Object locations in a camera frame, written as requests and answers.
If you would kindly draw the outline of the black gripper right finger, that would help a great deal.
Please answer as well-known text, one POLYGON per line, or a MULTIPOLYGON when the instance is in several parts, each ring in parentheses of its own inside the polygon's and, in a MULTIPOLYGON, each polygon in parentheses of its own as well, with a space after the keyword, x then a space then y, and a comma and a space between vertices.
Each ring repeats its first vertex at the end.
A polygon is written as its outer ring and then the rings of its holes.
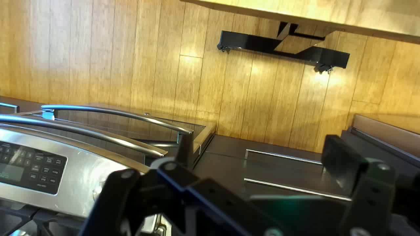
POLYGON ((327 135, 322 164, 351 198, 340 220, 342 236, 386 236, 395 199, 397 170, 364 157, 338 135, 327 135))

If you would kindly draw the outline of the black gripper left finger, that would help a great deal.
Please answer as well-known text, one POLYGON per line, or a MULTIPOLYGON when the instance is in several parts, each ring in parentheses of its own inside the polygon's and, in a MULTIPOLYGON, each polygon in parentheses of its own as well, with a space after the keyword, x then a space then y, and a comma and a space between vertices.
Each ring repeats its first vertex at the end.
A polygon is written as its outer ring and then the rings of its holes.
POLYGON ((111 173, 79 236, 133 236, 128 203, 139 177, 134 169, 111 173))

